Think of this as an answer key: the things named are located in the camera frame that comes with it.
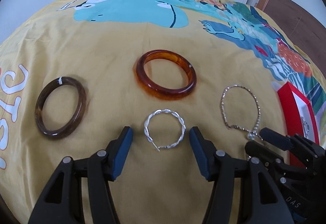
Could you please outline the yellow dinosaur print bedspread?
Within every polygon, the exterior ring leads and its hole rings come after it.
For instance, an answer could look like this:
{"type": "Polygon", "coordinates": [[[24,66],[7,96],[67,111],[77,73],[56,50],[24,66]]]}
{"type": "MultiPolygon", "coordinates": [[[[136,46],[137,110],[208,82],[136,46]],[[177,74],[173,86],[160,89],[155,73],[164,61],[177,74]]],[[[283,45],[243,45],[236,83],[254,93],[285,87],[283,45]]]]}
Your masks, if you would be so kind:
{"type": "Polygon", "coordinates": [[[58,0],[1,44],[1,195],[27,223],[61,158],[134,132],[112,185],[122,223],[199,223],[210,185],[177,118],[244,156],[256,124],[285,132],[277,85],[310,100],[325,144],[325,78],[260,10],[228,0],[58,0]]]}

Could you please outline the silver twisted hoop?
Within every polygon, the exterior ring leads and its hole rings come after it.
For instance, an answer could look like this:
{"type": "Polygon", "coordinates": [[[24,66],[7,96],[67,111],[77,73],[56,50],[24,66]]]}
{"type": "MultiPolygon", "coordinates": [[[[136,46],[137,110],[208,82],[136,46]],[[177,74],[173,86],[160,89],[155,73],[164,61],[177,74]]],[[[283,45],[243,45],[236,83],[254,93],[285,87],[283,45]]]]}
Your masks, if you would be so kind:
{"type": "Polygon", "coordinates": [[[185,136],[185,132],[186,132],[186,125],[185,125],[185,121],[184,119],[179,115],[178,112],[176,111],[172,111],[170,109],[157,109],[156,111],[154,111],[153,113],[151,113],[147,119],[144,122],[144,135],[147,138],[147,140],[155,147],[155,149],[159,152],[162,149],[172,149],[175,148],[176,146],[178,146],[184,139],[185,136]],[[150,135],[149,132],[149,123],[151,121],[151,119],[159,114],[169,114],[172,115],[173,117],[175,117],[176,119],[178,119],[180,125],[181,125],[181,134],[178,138],[178,140],[176,142],[174,142],[173,144],[170,145],[156,145],[153,138],[150,135]]]}

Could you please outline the red white jewelry box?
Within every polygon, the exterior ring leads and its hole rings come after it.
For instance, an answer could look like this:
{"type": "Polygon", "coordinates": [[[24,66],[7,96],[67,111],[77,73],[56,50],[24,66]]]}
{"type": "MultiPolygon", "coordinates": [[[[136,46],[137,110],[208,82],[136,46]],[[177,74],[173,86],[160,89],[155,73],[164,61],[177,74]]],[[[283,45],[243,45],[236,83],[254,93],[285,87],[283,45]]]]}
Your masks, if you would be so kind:
{"type": "Polygon", "coordinates": [[[319,145],[319,135],[317,130],[316,119],[313,113],[312,105],[294,85],[290,82],[281,86],[278,91],[279,100],[285,118],[287,134],[294,136],[299,134],[303,136],[301,116],[309,123],[312,142],[319,145]]]}

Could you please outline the dark brown bangle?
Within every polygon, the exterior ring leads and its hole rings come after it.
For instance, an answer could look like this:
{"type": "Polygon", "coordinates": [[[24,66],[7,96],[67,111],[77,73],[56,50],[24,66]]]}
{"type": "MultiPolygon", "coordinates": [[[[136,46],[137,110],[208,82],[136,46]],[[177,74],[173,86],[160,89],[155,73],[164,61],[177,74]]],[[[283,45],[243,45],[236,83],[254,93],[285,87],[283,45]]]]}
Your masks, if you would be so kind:
{"type": "Polygon", "coordinates": [[[83,115],[85,114],[86,110],[86,101],[87,95],[83,85],[76,79],[72,77],[59,77],[51,82],[49,82],[45,88],[39,94],[36,105],[35,105],[35,121],[39,131],[48,138],[51,139],[59,139],[64,138],[72,134],[74,130],[78,127],[83,119],[83,115]],[[43,108],[48,96],[57,88],[61,86],[72,86],[76,88],[78,92],[78,102],[76,106],[76,110],[68,123],[57,130],[49,130],[46,128],[44,121],[43,121],[43,108]]]}

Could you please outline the amber orange bangle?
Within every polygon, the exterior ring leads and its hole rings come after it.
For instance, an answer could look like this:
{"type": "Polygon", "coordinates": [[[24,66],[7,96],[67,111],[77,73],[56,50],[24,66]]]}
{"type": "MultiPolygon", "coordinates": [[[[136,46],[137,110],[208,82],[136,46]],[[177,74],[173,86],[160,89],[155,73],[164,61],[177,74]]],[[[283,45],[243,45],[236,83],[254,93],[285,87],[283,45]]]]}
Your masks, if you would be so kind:
{"type": "Polygon", "coordinates": [[[192,64],[183,56],[168,50],[157,49],[146,52],[135,65],[135,76],[140,86],[150,95],[162,100],[178,100],[191,94],[197,84],[197,74],[192,64]],[[168,89],[153,82],[145,72],[145,64],[163,59],[177,64],[187,75],[187,85],[179,89],[168,89]]]}

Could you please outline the wooden headboard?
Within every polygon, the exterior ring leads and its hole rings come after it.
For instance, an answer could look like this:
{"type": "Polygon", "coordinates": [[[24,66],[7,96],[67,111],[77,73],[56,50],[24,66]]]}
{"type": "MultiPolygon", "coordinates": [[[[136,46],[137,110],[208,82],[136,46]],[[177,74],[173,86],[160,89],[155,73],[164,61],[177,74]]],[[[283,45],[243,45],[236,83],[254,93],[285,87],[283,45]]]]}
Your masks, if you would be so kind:
{"type": "Polygon", "coordinates": [[[289,39],[311,58],[325,58],[325,27],[292,0],[259,0],[256,7],[268,14],[289,39]]]}

